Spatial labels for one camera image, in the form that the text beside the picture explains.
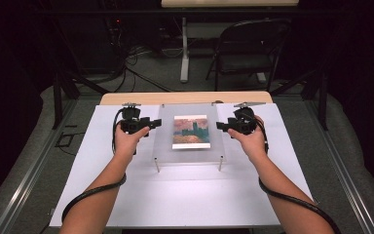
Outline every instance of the hand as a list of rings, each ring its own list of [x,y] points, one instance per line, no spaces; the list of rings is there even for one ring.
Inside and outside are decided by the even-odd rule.
[[[121,158],[126,164],[129,164],[132,160],[132,155],[135,152],[136,146],[139,140],[146,136],[150,131],[149,127],[144,127],[134,134],[126,134],[121,129],[121,124],[117,125],[115,130],[115,154],[114,157]]]
[[[264,124],[263,120],[259,116],[255,115],[254,117],[258,119],[262,125]],[[249,135],[241,134],[232,129],[229,129],[228,133],[230,137],[235,138],[240,142],[244,153],[248,156],[248,159],[253,164],[255,163],[257,157],[266,156],[265,138],[263,137],[260,127],[257,127],[256,130]]]

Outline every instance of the person's left hand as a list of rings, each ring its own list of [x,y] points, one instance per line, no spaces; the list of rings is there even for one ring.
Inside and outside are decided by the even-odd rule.
[[[138,145],[139,140],[146,136],[150,131],[149,127],[144,127],[134,134],[126,134],[121,129],[121,124],[117,125],[115,130],[115,154],[114,157],[119,157],[124,160],[126,164],[129,164],[132,155],[135,152],[136,146]]]

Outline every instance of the picture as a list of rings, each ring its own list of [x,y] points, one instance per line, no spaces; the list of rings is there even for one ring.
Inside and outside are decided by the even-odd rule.
[[[210,148],[207,116],[174,116],[172,148]]]

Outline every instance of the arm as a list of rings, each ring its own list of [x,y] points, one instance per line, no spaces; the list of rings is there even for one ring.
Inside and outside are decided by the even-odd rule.
[[[148,127],[133,135],[127,135],[117,126],[116,152],[105,169],[86,191],[121,180],[132,160],[138,141],[149,131]],[[118,188],[109,189],[85,198],[77,203],[66,216],[59,233],[102,233],[114,207]]]
[[[314,203],[269,159],[264,149],[264,138],[260,128],[247,136],[232,129],[229,129],[228,133],[241,143],[244,153],[269,189]],[[318,214],[270,195],[269,200],[286,233],[333,233],[327,221]]]

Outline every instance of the chair backrest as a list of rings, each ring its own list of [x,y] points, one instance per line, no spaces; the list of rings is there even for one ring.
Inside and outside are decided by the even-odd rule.
[[[276,47],[289,33],[285,19],[247,20],[227,27],[220,35],[219,46],[232,43],[263,42]]]

